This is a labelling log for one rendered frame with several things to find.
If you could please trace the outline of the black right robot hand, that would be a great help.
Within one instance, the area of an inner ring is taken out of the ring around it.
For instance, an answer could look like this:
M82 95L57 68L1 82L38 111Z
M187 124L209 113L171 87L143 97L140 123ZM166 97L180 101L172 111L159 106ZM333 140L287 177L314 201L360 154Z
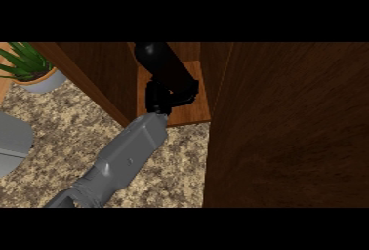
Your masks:
M169 115L171 109L190 104L199 94L199 81L194 80L190 88L181 93L171 93L168 88L152 78L146 87L147 113Z

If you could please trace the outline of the brown wooden cabinet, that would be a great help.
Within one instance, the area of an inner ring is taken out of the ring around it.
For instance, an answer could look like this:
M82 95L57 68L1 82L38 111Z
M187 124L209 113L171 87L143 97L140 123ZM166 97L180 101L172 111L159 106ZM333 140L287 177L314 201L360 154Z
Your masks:
M131 42L34 42L31 45L122 126L146 113L144 93L152 75L135 61ZM171 42L168 46L199 80L194 102L171 110L168 125L203 123L212 120L233 44Z

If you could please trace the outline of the dark brown cabinet door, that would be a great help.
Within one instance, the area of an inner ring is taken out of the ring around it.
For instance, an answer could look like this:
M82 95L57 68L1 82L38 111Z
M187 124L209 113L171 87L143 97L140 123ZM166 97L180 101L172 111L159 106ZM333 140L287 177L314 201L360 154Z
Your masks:
M233 45L203 204L369 207L369 43Z

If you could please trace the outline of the green plant in grey pot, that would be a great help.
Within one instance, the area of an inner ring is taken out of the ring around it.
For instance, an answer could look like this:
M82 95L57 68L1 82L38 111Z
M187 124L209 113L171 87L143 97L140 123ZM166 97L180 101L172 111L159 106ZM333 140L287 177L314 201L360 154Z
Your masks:
M0 79L28 92L44 94L62 86L66 76L29 42L7 42L0 47Z

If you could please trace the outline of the pale grey rounded object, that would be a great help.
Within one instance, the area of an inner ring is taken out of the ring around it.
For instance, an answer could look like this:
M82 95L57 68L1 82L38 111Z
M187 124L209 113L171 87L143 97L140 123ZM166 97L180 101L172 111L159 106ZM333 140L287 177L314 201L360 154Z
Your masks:
M31 145L29 123L0 111L0 178L17 168L26 159Z

